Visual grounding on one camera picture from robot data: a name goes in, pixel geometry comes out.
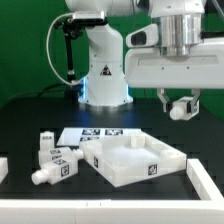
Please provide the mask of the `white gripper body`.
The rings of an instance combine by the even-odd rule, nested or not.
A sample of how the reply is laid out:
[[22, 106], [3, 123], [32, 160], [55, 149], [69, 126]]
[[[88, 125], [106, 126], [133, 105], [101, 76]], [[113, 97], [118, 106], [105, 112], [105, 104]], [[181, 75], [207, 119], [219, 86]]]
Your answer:
[[134, 88], [223, 89], [224, 38], [206, 38], [189, 56], [163, 57], [158, 48], [137, 48], [125, 58], [126, 81]]

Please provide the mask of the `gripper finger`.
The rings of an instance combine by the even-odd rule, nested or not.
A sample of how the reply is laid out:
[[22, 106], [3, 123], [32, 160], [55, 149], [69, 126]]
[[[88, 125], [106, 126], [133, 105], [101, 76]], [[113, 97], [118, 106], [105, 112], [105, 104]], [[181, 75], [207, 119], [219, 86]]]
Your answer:
[[193, 98], [189, 102], [189, 111], [196, 112], [199, 109], [198, 103], [201, 95], [200, 89], [193, 89], [191, 91]]
[[164, 88], [158, 88], [157, 96], [163, 104], [163, 111], [169, 112], [170, 106], [171, 106], [171, 101], [170, 101], [168, 95], [166, 94], [166, 90]]

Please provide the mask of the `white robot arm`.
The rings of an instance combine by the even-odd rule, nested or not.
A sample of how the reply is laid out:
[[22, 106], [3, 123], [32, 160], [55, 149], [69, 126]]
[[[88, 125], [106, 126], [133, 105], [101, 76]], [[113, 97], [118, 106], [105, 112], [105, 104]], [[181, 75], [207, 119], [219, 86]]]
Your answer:
[[[86, 21], [89, 72], [80, 101], [120, 106], [130, 87], [224, 88], [224, 38], [203, 38], [207, 0], [65, 0], [77, 22]], [[123, 38], [106, 19], [146, 11], [152, 23]]]

